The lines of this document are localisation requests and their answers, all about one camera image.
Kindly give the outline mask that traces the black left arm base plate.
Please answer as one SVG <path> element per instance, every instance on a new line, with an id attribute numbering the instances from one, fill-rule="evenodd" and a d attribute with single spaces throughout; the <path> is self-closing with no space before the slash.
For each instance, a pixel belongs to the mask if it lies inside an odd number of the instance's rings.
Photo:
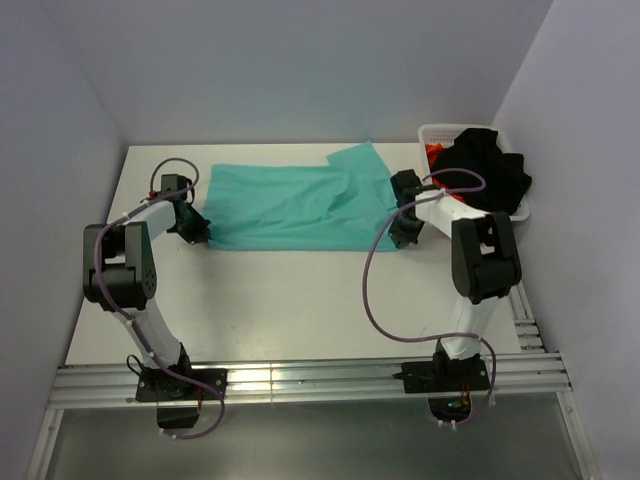
<path id="1" fill-rule="evenodd" d="M 195 369 L 187 374 L 194 381 L 225 396 L 228 371 L 222 368 Z M 142 403 L 217 400 L 218 397 L 199 385 L 178 380 L 160 369 L 146 369 L 139 376 L 135 400 Z"/>

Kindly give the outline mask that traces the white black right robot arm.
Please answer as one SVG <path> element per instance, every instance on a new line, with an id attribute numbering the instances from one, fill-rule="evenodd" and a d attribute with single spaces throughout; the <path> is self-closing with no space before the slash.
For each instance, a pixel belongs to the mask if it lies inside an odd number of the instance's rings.
<path id="1" fill-rule="evenodd" d="M 480 338 L 499 300 L 522 277 L 510 217 L 476 209 L 434 184 L 425 185 L 413 170 L 396 173 L 390 183 L 401 211 L 388 230 L 396 247 L 416 244 L 426 224 L 451 241 L 451 277 L 458 294 L 452 323 L 457 335 L 437 341 L 427 379 L 446 390 L 465 380 L 486 381 Z"/>

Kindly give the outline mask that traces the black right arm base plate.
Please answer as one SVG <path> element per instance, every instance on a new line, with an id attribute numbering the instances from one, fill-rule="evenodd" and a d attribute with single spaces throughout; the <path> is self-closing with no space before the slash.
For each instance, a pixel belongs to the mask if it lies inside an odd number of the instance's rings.
<path id="1" fill-rule="evenodd" d="M 462 393 L 466 388 L 486 391 L 490 387 L 486 364 L 479 356 L 466 360 L 438 357 L 428 361 L 404 362 L 393 378 L 403 382 L 407 394 Z"/>

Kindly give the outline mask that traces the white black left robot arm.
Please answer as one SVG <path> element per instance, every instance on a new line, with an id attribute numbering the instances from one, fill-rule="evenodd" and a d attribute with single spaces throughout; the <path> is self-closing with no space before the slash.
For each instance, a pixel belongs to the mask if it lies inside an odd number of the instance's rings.
<path id="1" fill-rule="evenodd" d="M 183 399 L 201 385 L 185 347 L 169 330 L 155 300 L 158 286 L 152 242 L 175 233 L 195 245 L 210 240 L 210 222 L 192 206 L 195 182 L 164 174 L 139 207 L 109 224 L 83 231 L 83 293 L 117 318 L 142 356 L 142 386 Z"/>

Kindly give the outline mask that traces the teal t shirt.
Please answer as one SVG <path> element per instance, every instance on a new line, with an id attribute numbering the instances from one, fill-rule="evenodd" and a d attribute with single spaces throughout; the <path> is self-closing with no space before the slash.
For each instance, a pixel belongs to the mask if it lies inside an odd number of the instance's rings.
<path id="1" fill-rule="evenodd" d="M 366 142 L 324 166 L 215 165 L 202 213 L 219 250 L 365 252 L 395 205 L 390 172 Z"/>

